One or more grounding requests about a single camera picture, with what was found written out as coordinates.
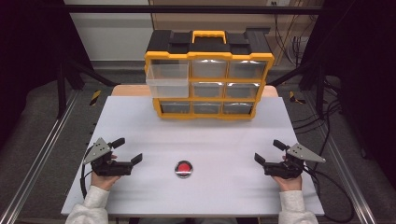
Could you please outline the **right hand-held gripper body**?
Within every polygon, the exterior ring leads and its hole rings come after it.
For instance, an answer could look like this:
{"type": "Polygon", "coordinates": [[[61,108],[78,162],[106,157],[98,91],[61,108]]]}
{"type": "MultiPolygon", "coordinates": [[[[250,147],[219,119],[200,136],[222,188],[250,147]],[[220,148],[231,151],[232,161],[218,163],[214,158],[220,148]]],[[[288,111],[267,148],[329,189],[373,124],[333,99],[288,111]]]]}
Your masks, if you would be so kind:
{"type": "Polygon", "coordinates": [[[303,172],[305,161],[326,161],[324,158],[299,143],[294,144],[285,152],[285,160],[279,163],[265,162],[263,166],[265,175],[279,176],[284,179],[296,178],[303,172]]]}

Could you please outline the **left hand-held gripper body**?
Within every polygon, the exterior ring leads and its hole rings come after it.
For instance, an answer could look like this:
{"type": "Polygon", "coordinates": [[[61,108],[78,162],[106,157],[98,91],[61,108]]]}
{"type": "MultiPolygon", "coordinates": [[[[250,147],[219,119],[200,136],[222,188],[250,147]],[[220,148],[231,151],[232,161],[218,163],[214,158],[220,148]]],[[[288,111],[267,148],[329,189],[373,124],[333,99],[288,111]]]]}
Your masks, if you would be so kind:
{"type": "Polygon", "coordinates": [[[99,176],[130,175],[133,165],[130,161],[117,162],[112,159],[112,149],[102,137],[88,149],[83,164],[90,164],[99,176]]]}

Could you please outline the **round red silver-rimmed tin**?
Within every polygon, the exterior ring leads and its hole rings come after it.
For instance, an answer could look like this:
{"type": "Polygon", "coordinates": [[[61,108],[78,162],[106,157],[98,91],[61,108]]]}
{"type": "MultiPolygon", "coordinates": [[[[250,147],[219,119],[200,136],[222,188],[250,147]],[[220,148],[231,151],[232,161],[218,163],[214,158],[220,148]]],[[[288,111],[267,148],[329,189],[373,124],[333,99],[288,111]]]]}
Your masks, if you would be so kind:
{"type": "Polygon", "coordinates": [[[193,172],[193,166],[189,161],[179,161],[175,167],[175,174],[179,178],[188,178],[193,172]]]}

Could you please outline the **clear plastic drawer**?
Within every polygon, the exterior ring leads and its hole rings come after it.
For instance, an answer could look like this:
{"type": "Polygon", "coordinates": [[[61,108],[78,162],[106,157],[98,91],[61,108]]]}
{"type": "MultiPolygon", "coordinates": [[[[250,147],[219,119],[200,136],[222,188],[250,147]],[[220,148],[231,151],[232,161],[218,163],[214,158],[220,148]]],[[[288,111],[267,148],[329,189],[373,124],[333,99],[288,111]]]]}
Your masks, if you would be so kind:
{"type": "Polygon", "coordinates": [[[181,60],[151,60],[146,84],[153,98],[189,97],[189,62],[181,60]]]}

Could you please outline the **person's left hand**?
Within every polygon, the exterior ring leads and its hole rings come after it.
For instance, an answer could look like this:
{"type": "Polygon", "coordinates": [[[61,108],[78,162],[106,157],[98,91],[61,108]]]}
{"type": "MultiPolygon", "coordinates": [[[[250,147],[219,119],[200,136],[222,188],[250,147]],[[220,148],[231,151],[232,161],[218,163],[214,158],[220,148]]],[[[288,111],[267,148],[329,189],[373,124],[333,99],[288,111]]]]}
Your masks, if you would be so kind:
{"type": "Polygon", "coordinates": [[[96,173],[92,173],[91,185],[106,191],[110,191],[112,186],[119,179],[119,176],[99,176],[96,173]]]}

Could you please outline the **person's right hand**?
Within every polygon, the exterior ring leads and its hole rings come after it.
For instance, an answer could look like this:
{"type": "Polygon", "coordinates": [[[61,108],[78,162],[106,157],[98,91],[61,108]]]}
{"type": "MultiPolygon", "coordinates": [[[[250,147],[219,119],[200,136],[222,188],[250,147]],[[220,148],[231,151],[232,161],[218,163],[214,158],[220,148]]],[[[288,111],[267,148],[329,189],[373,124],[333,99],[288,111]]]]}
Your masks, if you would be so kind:
{"type": "Polygon", "coordinates": [[[301,190],[303,180],[300,176],[296,178],[284,179],[279,176],[273,176],[275,182],[279,185],[281,191],[301,190]]]}

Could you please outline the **wooden table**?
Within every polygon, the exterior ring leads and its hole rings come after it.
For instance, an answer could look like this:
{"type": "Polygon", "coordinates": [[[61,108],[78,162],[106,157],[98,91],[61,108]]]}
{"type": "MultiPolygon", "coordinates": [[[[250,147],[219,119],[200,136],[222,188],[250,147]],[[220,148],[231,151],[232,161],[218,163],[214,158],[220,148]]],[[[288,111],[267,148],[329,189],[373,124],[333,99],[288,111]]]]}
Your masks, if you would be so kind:
{"type": "MultiPolygon", "coordinates": [[[[117,85],[112,96],[150,96],[151,92],[147,85],[117,85]]],[[[265,86],[262,97],[277,97],[278,92],[273,86],[265,86]]]]}

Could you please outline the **black metal stand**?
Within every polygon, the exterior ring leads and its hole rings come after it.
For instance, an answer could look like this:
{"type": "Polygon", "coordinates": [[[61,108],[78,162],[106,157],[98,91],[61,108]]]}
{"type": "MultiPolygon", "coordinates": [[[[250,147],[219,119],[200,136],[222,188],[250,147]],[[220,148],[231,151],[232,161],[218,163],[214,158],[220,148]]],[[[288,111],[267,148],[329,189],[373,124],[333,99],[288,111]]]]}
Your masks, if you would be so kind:
{"type": "Polygon", "coordinates": [[[101,75],[97,74],[92,68],[78,63],[74,60],[63,61],[59,64],[56,70],[57,77],[57,88],[58,88],[58,115],[60,119],[66,111],[66,93],[65,93],[65,82],[68,81],[72,86],[73,90],[81,90],[85,82],[82,80],[80,74],[88,75],[100,83],[108,86],[117,86],[116,82],[113,82],[101,75]]]}
{"type": "Polygon", "coordinates": [[[299,87],[302,91],[309,91],[312,89],[313,85],[316,85],[315,110],[318,113],[318,116],[323,119],[325,75],[323,66],[319,60],[309,60],[306,63],[300,65],[299,67],[291,70],[286,75],[283,75],[282,77],[279,77],[269,82],[269,85],[277,87],[285,81],[296,77],[297,75],[303,76],[299,83],[299,87]]]}

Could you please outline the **group of closed clear drawers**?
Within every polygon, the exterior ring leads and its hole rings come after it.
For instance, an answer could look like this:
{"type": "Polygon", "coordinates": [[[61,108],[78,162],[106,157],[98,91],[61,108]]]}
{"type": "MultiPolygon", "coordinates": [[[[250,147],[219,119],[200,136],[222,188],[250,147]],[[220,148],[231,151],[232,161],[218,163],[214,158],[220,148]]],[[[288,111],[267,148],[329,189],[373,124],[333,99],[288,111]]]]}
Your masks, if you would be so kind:
{"type": "Polygon", "coordinates": [[[164,119],[252,119],[270,63],[259,60],[193,60],[187,95],[153,101],[164,119]]]}

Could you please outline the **yellow black drawer organizer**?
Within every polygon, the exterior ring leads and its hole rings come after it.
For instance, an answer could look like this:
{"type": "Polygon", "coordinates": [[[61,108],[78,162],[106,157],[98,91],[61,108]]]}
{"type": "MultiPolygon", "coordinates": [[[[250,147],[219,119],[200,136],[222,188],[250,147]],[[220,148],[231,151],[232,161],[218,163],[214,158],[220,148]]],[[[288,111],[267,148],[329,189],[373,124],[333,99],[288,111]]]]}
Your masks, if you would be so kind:
{"type": "Polygon", "coordinates": [[[268,61],[269,72],[275,57],[262,31],[247,29],[243,33],[229,33],[198,30],[179,33],[156,30],[145,53],[146,77],[151,60],[181,60],[190,64],[201,59],[268,61]]]}

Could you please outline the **aluminium frame rail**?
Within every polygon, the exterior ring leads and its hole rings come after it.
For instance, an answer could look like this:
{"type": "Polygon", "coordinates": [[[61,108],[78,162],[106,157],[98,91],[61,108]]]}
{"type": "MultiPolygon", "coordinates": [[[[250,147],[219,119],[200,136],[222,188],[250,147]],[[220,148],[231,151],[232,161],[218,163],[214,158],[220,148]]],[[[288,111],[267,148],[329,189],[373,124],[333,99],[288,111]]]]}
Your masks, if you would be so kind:
{"type": "Polygon", "coordinates": [[[71,91],[64,113],[55,120],[17,192],[0,216],[0,224],[14,224],[76,104],[80,91],[71,91]]]}
{"type": "Polygon", "coordinates": [[[328,152],[331,155],[337,174],[339,175],[339,178],[344,185],[344,189],[352,201],[355,213],[361,224],[377,224],[374,214],[366,202],[356,179],[349,170],[346,161],[342,157],[334,139],[332,138],[331,126],[324,124],[319,129],[321,135],[325,138],[325,145],[328,147],[328,152]]]}

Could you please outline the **black horizontal frame bar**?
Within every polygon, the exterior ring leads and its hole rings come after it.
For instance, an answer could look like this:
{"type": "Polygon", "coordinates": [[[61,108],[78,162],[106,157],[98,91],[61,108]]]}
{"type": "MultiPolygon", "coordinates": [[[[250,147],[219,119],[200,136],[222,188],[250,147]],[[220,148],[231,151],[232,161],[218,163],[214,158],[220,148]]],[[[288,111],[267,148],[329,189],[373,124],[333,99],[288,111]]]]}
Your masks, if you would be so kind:
{"type": "Polygon", "coordinates": [[[68,13],[181,13],[181,14],[283,14],[319,15],[323,7],[142,6],[142,5],[43,5],[68,13]]]}

